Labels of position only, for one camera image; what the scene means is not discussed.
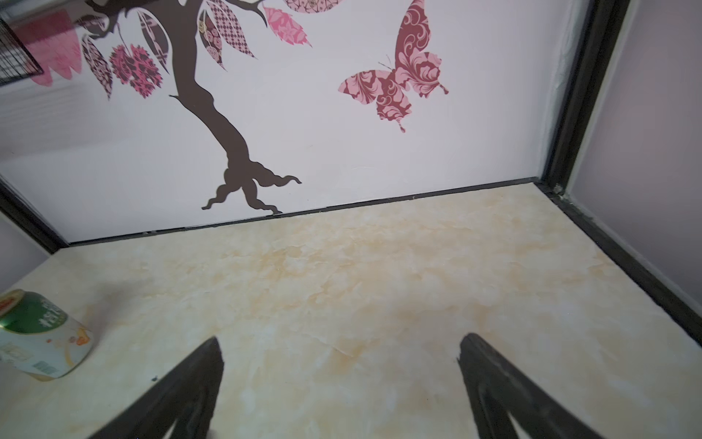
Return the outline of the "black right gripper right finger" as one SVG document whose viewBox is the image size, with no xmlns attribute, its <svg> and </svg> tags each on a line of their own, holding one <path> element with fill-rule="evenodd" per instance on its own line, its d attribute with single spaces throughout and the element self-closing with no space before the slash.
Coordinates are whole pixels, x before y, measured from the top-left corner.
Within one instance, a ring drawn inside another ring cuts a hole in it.
<svg viewBox="0 0 702 439">
<path fill-rule="evenodd" d="M 458 358 L 478 435 L 517 438 L 599 438 L 484 338 L 467 334 Z"/>
</svg>

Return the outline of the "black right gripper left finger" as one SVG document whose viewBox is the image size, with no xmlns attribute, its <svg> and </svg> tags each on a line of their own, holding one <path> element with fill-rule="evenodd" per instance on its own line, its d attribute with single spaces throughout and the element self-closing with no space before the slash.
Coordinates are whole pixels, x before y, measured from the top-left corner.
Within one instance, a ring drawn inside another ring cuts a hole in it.
<svg viewBox="0 0 702 439">
<path fill-rule="evenodd" d="M 210 432 L 224 361 L 212 337 L 93 438 L 201 438 Z"/>
</svg>

